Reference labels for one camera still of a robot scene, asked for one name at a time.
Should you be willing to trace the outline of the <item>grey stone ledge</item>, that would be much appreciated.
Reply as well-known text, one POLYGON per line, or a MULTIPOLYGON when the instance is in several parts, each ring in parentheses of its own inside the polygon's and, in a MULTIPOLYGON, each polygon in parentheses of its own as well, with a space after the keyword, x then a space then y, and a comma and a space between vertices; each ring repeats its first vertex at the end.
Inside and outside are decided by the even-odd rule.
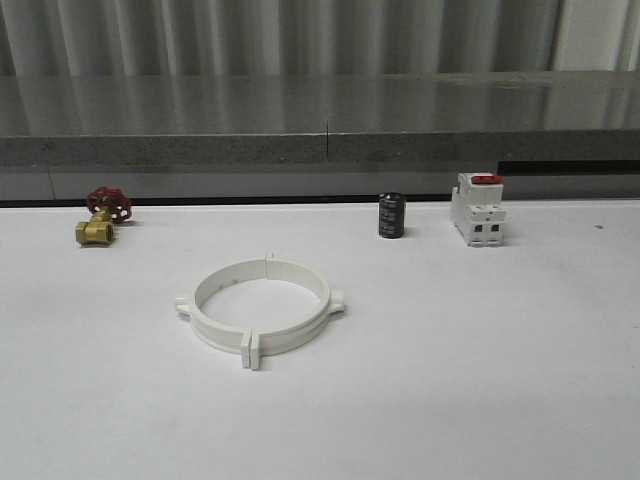
POLYGON ((639 77, 11 76, 1 163, 637 172, 639 77))

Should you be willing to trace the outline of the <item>white circuit breaker red switch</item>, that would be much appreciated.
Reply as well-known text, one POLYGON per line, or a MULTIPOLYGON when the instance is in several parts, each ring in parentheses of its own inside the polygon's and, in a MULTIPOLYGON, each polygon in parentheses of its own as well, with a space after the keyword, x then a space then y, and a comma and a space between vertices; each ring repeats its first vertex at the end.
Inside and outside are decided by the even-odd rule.
POLYGON ((503 177, 494 173, 459 173, 457 179, 452 189, 452 223, 468 246, 500 246, 506 219, 501 205, 503 177))

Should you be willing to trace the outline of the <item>brass valve red handwheel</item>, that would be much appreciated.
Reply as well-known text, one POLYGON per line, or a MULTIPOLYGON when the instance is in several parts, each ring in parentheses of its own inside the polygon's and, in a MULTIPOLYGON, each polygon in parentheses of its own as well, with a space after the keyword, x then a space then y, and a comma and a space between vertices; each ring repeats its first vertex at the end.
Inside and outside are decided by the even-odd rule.
POLYGON ((91 219, 79 222, 75 228, 80 245, 110 245, 114 241, 114 225, 124 223, 132 215, 131 199, 117 188, 99 187, 87 195, 86 206, 91 219))

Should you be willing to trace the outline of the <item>black cylindrical capacitor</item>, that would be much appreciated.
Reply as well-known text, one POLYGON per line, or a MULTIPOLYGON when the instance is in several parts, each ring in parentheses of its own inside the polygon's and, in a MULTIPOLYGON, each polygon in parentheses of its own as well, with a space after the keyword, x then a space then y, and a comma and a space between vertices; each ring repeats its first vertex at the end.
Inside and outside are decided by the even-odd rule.
POLYGON ((404 235, 406 199, 398 192, 379 195, 378 234, 382 238, 397 239, 404 235))

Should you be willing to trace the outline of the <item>white half-ring pipe clamp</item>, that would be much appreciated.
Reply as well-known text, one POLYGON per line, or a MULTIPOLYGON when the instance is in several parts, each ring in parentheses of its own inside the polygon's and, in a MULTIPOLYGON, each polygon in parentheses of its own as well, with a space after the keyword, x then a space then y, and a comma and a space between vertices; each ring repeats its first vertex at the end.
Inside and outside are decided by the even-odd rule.
POLYGON ((249 327, 236 327, 214 320, 201 310, 216 293, 236 284, 268 278, 268 256, 226 266, 206 277, 193 293, 180 294, 176 310, 186 315, 196 336, 207 345, 241 357, 242 366, 258 370, 261 354, 257 334, 249 327))
POLYGON ((326 326, 329 316, 343 311, 344 295, 332 290, 324 276, 304 265, 274 258, 241 262, 246 270, 244 279, 283 280, 310 290, 318 305, 293 326, 280 330, 250 329, 247 342, 241 347, 244 368, 258 370, 262 356, 284 353, 297 348, 317 336, 326 326))

